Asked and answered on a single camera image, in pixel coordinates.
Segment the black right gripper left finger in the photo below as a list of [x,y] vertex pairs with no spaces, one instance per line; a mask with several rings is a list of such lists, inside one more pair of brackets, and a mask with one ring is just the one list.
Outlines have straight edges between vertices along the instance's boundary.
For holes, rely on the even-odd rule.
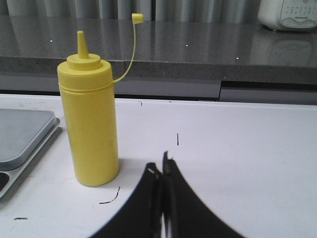
[[161,237],[163,179],[155,163],[147,163],[131,196],[93,238]]

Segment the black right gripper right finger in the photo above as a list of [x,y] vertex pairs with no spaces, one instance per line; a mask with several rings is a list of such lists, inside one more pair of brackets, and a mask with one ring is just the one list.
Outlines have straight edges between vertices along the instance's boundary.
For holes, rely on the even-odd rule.
[[164,152],[163,198],[167,238],[239,238],[241,235],[215,215],[186,182],[177,163]]

